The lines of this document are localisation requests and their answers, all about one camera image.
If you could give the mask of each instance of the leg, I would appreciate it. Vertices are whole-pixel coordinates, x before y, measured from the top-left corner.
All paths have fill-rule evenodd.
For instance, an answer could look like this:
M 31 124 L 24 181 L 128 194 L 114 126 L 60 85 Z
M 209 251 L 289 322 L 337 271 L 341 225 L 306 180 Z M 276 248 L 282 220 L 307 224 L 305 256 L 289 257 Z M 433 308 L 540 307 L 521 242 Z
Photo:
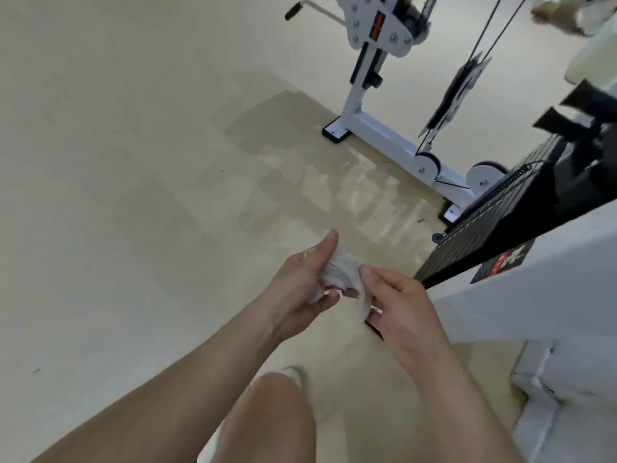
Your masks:
M 315 463 L 315 420 L 302 392 L 281 373 L 259 378 L 225 419 L 212 463 Z

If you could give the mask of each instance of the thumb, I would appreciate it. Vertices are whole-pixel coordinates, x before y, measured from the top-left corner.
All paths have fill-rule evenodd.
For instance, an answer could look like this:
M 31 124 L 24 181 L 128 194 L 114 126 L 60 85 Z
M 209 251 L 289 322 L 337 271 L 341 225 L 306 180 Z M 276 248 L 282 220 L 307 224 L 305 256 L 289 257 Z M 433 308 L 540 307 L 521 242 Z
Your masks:
M 321 271 L 323 265 L 328 263 L 328 260 L 332 257 L 338 243 L 339 233 L 331 229 L 321 242 L 315 246 L 311 255 L 306 259 L 306 264 L 314 271 Z
M 371 267 L 362 265 L 360 278 L 366 289 L 383 304 L 389 303 L 398 295 L 398 291 L 388 286 Z

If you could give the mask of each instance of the right hand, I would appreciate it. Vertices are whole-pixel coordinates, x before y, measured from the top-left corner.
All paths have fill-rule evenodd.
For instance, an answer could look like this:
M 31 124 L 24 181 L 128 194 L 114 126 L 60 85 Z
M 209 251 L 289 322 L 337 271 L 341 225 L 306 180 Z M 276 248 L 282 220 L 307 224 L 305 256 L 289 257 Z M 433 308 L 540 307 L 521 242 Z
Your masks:
M 371 323 L 381 332 L 396 361 L 418 379 L 451 350 L 433 303 L 422 284 L 400 273 L 363 265 L 360 276 L 382 314 Z

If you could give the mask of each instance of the fingernail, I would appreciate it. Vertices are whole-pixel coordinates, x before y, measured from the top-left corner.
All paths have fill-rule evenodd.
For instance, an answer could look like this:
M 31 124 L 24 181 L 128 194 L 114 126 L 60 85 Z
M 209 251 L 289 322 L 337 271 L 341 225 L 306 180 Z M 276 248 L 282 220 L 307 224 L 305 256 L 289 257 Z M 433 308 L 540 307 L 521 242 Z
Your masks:
M 360 267 L 360 274 L 367 279 L 373 279 L 375 276 L 375 273 L 373 272 L 373 270 L 370 267 L 367 267 L 366 265 L 362 265 Z

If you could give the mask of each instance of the black handle grip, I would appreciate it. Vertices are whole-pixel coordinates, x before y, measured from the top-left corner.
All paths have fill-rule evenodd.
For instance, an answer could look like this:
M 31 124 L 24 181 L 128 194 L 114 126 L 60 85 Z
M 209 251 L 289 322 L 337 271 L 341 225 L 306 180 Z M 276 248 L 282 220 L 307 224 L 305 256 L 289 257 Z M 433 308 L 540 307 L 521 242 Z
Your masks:
M 285 13 L 285 20 L 289 21 L 293 18 L 299 11 L 302 9 L 302 2 L 297 2 L 295 5 L 291 7 L 291 9 Z

